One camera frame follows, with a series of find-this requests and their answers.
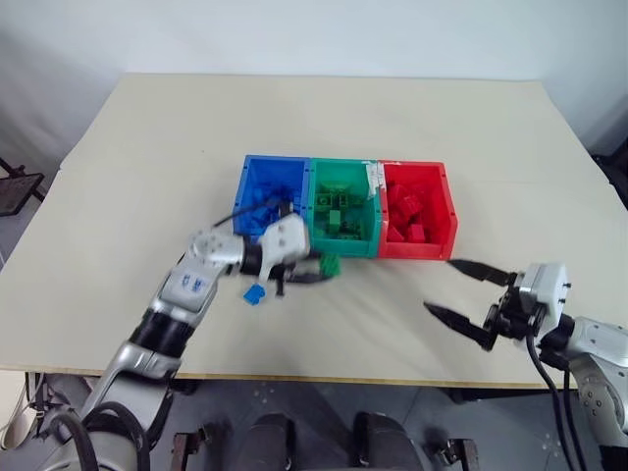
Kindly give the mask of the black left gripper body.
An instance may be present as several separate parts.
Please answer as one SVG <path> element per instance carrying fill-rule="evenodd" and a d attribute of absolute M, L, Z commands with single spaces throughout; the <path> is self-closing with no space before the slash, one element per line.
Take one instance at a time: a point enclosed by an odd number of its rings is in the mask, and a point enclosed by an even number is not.
<path fill-rule="evenodd" d="M 285 287 L 289 285 L 288 277 L 292 274 L 303 274 L 304 262 L 279 264 L 273 267 L 273 281 L 276 283 L 276 297 L 285 295 Z"/>

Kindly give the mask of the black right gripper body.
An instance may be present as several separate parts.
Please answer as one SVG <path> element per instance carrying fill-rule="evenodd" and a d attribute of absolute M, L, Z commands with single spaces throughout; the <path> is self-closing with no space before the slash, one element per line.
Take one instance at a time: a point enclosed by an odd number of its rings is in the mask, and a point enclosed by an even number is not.
<path fill-rule="evenodd" d="M 483 329 L 495 339 L 524 340 L 539 333 L 545 319 L 545 307 L 530 292 L 509 286 L 497 304 L 492 304 Z"/>

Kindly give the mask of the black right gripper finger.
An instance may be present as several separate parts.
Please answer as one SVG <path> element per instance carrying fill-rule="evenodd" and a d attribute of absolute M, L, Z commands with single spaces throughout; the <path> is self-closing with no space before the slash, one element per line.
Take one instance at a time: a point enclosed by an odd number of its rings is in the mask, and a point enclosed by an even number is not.
<path fill-rule="evenodd" d="M 485 351 L 491 351 L 495 345 L 497 337 L 490 331 L 473 324 L 466 316 L 454 312 L 446 307 L 424 302 L 424 307 L 445 324 L 449 329 L 474 341 Z"/>
<path fill-rule="evenodd" d="M 506 272 L 499 268 L 467 259 L 450 259 L 447 264 L 460 273 L 480 282 L 489 282 L 499 287 L 513 286 L 516 272 Z"/>

